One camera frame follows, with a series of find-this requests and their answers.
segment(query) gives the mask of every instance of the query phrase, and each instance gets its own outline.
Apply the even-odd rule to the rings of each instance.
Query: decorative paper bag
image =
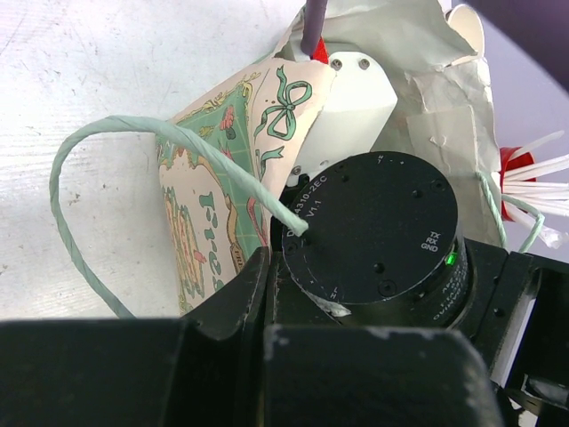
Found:
[[[268,58],[239,72],[173,121],[279,195],[334,72],[318,62]],[[160,180],[180,274],[180,309],[228,283],[269,244],[268,212],[203,157],[157,139]]]

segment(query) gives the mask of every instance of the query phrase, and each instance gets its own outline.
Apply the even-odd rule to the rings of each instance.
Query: screw hole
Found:
[[[363,58],[361,61],[359,61],[359,67],[361,69],[368,69],[370,67],[370,61],[368,61],[366,58]]]
[[[298,249],[298,247],[297,247],[296,243],[289,243],[284,248],[284,253],[287,255],[292,255],[296,252],[297,249]]]
[[[333,69],[335,69],[336,71],[338,71],[341,68],[341,60],[333,60],[330,63],[330,67],[332,67]]]
[[[391,280],[385,280],[380,283],[378,290],[380,294],[389,298],[390,296],[394,296],[397,293],[397,287],[394,282]]]
[[[434,180],[430,185],[435,192],[445,191],[445,184],[441,180]]]
[[[377,274],[381,274],[383,271],[385,271],[385,265],[383,265],[381,262],[376,262],[373,265],[373,271],[375,271]]]

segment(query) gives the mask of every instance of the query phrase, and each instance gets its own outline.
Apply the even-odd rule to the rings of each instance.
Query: white table surface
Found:
[[[303,3],[0,0],[0,318],[112,316],[75,270],[52,218],[47,184],[57,148],[110,114],[173,116],[272,47]],[[492,46],[488,55],[497,56]],[[509,87],[510,71],[498,70]],[[504,90],[494,86],[501,137]],[[519,93],[505,96],[519,104]],[[528,118],[513,131],[530,126],[525,142],[558,130]],[[61,199],[85,259],[135,315],[178,314],[151,136],[81,144],[64,166]]]

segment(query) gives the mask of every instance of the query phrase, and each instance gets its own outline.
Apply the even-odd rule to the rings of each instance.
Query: screw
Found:
[[[377,274],[381,274],[383,271],[385,271],[385,265],[383,265],[381,262],[376,262],[373,265],[373,271],[375,271]]]
[[[436,193],[440,193],[446,190],[446,184],[443,182],[443,180],[434,180],[430,183],[430,188]]]
[[[395,295],[397,286],[395,282],[391,280],[383,280],[380,283],[378,290],[380,291],[381,296],[390,297]]]
[[[361,69],[368,69],[370,66],[370,61],[368,61],[366,58],[363,58],[361,61],[359,61],[359,67]]]
[[[333,60],[330,63],[330,67],[334,68],[336,71],[338,71],[341,68],[341,60]]]

